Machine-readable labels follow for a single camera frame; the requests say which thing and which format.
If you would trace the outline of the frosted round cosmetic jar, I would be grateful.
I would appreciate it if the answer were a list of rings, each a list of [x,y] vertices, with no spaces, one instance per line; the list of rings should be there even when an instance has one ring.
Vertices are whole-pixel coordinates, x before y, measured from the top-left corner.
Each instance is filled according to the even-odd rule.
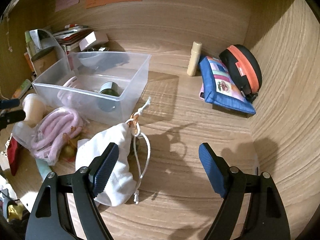
[[[43,119],[46,112],[46,102],[35,93],[28,94],[24,98],[22,107],[25,112],[24,122],[29,127],[35,127]]]

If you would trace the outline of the red velvet pouch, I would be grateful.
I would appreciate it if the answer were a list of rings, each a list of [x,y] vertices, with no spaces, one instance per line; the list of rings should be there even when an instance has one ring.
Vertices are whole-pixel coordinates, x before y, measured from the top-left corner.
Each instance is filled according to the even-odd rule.
[[[15,176],[18,171],[23,150],[24,147],[14,137],[11,137],[7,148],[7,157],[12,176]]]

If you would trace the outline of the white drawstring cloth pouch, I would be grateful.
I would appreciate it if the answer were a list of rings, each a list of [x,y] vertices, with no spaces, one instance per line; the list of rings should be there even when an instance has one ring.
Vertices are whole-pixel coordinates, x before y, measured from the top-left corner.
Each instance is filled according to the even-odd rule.
[[[151,146],[148,137],[141,131],[138,118],[143,110],[151,103],[148,98],[142,107],[133,113],[130,118],[123,123],[112,126],[94,135],[91,139],[81,139],[78,141],[78,150],[75,159],[75,169],[89,166],[95,157],[102,155],[109,143],[118,145],[119,155],[113,167],[108,182],[103,186],[103,191],[95,197],[95,202],[106,206],[119,206],[126,203],[131,197],[133,201],[139,203],[139,188],[149,165],[151,156]],[[137,139],[144,139],[147,146],[147,158],[144,169],[138,159],[137,147],[133,146],[133,151],[138,167],[138,180],[134,180],[130,172],[128,156],[131,143],[136,143]]]

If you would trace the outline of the orange green tube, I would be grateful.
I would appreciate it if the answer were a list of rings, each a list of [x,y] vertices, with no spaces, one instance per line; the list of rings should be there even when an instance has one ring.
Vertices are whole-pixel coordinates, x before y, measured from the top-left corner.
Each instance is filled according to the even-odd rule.
[[[23,83],[18,87],[14,94],[12,95],[12,99],[21,99],[22,96],[29,90],[31,87],[31,81],[29,79],[25,79]]]

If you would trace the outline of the pink round compact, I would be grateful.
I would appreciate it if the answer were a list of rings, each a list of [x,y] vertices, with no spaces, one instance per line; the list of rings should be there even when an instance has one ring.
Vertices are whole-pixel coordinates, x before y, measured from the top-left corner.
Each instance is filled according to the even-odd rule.
[[[70,89],[76,88],[77,85],[78,85],[78,78],[76,76],[73,76],[64,83],[63,87],[65,87],[65,89],[59,90],[57,94],[57,98],[61,101],[61,103],[64,106],[69,106],[71,104],[72,91]]]

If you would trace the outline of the white paper receipt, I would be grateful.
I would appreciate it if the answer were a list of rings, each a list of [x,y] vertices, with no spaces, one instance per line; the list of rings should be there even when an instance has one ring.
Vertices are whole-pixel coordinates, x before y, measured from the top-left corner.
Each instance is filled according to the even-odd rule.
[[[41,42],[40,42],[40,37],[39,37],[39,30],[38,29],[34,29],[34,30],[30,30],[29,34],[30,37],[35,45],[35,48],[37,50],[42,50],[42,46],[41,46]]]

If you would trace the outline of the clear plastic storage bin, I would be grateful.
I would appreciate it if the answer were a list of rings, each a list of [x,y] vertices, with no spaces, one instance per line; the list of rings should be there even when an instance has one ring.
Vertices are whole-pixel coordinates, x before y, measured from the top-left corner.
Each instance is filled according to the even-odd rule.
[[[90,52],[100,53],[101,60],[97,68],[83,66],[79,53],[70,53],[57,61],[33,81],[36,93],[44,98],[47,105],[57,108],[64,105],[57,98],[59,90],[65,89],[64,83],[71,77],[78,78],[76,88],[71,88],[72,100],[69,107],[81,116],[96,122],[116,125],[125,122],[132,114],[148,81],[150,54],[118,51]],[[120,96],[108,96],[99,93],[100,87],[115,82]],[[111,99],[117,102],[114,111],[102,111],[97,99]]]

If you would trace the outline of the small white bowl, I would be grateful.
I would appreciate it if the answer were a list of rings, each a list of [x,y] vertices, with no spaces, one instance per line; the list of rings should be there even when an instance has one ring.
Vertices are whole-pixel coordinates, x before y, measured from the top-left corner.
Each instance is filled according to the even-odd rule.
[[[100,53],[84,52],[78,54],[80,63],[88,68],[97,68],[98,62],[101,60],[102,55]]]

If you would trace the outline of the dark green jar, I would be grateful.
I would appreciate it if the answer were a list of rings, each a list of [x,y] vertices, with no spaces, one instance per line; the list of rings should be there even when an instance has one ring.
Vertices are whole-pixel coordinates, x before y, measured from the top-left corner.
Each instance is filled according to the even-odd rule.
[[[118,85],[112,81],[108,81],[104,83],[100,87],[99,93],[103,95],[108,95],[108,96],[115,96],[115,97],[120,96],[120,90]],[[97,104],[102,111],[111,112],[115,110],[117,102],[111,99],[98,98]]]

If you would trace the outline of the stack of books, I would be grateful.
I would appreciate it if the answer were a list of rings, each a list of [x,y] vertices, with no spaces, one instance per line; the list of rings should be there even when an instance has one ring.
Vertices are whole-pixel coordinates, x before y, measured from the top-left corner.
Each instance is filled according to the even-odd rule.
[[[69,24],[61,31],[53,33],[53,37],[63,48],[65,54],[80,51],[80,41],[92,32],[87,25]]]

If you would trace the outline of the pink white small box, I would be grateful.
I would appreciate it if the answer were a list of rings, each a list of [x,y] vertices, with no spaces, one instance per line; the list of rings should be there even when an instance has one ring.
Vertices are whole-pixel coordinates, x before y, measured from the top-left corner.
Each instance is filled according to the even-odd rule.
[[[106,33],[92,31],[80,41],[79,48],[81,51],[84,51],[93,46],[105,44],[107,42],[108,42],[108,36]]]

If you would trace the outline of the blue patchwork zip pouch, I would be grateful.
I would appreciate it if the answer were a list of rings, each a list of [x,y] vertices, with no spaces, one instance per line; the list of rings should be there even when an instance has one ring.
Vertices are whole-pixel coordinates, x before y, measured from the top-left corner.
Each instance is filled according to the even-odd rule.
[[[202,76],[199,97],[202,100],[212,105],[250,115],[256,113],[253,105],[236,87],[220,59],[201,56],[199,68]]]

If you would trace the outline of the black orange round case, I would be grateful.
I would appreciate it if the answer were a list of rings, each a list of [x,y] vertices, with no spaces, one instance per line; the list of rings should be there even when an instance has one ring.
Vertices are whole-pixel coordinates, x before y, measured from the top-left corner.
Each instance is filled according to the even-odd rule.
[[[257,59],[241,44],[230,45],[219,54],[236,87],[252,103],[262,85],[262,73]]]

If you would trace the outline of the cream lotion bottle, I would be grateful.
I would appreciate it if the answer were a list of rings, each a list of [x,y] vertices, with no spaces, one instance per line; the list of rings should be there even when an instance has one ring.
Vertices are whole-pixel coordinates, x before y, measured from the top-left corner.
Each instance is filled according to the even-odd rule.
[[[189,76],[195,76],[200,55],[201,55],[202,43],[201,42],[193,42],[193,46],[191,48],[190,60],[188,63],[187,74]]]

